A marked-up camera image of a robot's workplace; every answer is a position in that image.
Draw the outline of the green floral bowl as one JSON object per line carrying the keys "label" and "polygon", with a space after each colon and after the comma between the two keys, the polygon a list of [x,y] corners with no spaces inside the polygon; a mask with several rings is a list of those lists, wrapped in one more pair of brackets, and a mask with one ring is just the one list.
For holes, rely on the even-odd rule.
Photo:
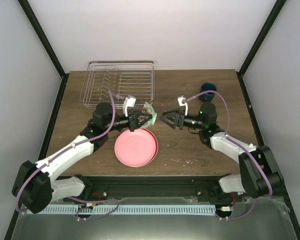
{"label": "green floral bowl", "polygon": [[141,112],[144,114],[150,114],[152,116],[152,118],[150,120],[148,120],[145,124],[143,124],[141,126],[141,128],[147,129],[147,128],[153,126],[157,119],[157,113],[155,112],[155,109],[152,107],[152,105],[148,102],[145,102]]}

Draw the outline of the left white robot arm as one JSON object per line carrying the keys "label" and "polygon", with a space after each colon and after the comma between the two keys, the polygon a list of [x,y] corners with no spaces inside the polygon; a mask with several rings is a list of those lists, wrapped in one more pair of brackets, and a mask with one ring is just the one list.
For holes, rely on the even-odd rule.
{"label": "left white robot arm", "polygon": [[92,184],[82,175],[59,180],[59,176],[79,160],[99,150],[109,139],[111,131],[135,131],[155,120],[153,113],[130,109],[122,115],[116,113],[109,102],[98,104],[87,126],[61,150],[35,163],[24,162],[15,179],[12,194],[16,197],[18,212],[33,214],[44,210],[50,203],[72,199],[91,203]]}

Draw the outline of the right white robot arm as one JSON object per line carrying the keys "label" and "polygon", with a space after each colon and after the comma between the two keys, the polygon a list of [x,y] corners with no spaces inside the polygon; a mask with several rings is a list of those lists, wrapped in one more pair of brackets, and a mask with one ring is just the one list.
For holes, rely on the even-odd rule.
{"label": "right white robot arm", "polygon": [[228,174],[212,188],[213,198],[226,200],[230,193],[243,193],[251,198],[271,196],[275,190],[285,187],[285,180],[272,150],[265,145],[255,146],[239,141],[225,133],[217,124],[216,107],[211,102],[200,106],[198,114],[185,110],[166,111],[160,120],[172,129],[198,130],[202,144],[221,152],[239,165],[239,174]]}

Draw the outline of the dark blue mug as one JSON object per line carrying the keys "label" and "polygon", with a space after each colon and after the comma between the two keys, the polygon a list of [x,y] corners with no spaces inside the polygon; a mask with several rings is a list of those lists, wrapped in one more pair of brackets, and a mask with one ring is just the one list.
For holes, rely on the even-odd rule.
{"label": "dark blue mug", "polygon": [[210,82],[203,83],[200,88],[200,93],[204,92],[204,94],[199,96],[199,100],[203,103],[211,102],[215,96],[216,91],[217,87],[215,84]]}

